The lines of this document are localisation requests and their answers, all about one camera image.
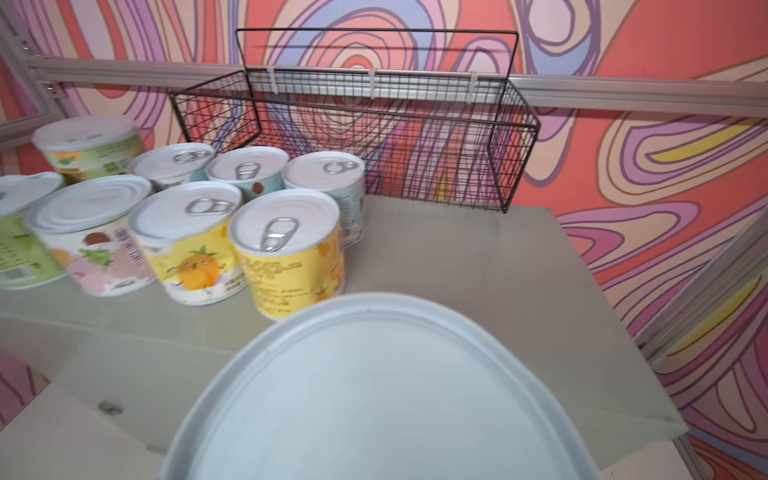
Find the teal label can back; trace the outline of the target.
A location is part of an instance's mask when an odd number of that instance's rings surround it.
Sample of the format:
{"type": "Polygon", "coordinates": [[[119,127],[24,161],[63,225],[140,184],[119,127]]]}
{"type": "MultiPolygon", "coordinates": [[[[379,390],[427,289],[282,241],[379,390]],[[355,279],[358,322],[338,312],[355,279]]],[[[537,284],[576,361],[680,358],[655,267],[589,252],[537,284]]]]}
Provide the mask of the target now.
{"type": "Polygon", "coordinates": [[[247,203],[283,190],[282,170],[290,156],[282,149],[252,146],[217,155],[205,167],[207,177],[237,187],[247,203]]]}

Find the pink label can plain lid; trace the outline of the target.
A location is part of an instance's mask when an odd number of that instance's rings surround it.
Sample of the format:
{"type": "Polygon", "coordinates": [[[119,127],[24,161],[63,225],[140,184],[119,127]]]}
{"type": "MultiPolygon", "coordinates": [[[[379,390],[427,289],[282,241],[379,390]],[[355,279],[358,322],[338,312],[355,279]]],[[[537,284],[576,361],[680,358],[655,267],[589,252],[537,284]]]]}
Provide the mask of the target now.
{"type": "Polygon", "coordinates": [[[25,225],[85,293],[120,296],[156,281],[128,230],[132,209],[153,193],[151,182],[135,175],[87,180],[31,207],[25,225]]]}

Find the yellow orange label can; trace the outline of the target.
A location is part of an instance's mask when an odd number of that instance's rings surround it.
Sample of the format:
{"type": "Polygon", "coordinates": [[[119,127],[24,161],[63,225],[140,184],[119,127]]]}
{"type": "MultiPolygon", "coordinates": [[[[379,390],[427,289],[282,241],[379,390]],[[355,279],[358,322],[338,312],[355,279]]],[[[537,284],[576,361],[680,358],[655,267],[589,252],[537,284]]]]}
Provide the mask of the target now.
{"type": "Polygon", "coordinates": [[[36,129],[32,143],[71,183],[127,172],[146,152],[139,126],[124,115],[83,115],[36,129]]]}

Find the green label can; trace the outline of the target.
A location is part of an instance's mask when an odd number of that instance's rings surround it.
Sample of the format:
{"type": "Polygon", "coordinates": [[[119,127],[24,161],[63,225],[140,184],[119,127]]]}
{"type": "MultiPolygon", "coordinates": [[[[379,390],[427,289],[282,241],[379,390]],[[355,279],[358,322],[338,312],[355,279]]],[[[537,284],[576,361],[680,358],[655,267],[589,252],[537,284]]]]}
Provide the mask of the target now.
{"type": "Polygon", "coordinates": [[[24,223],[27,211],[63,184],[63,177],[55,172],[1,177],[2,290],[34,288],[66,275],[24,223]]]}

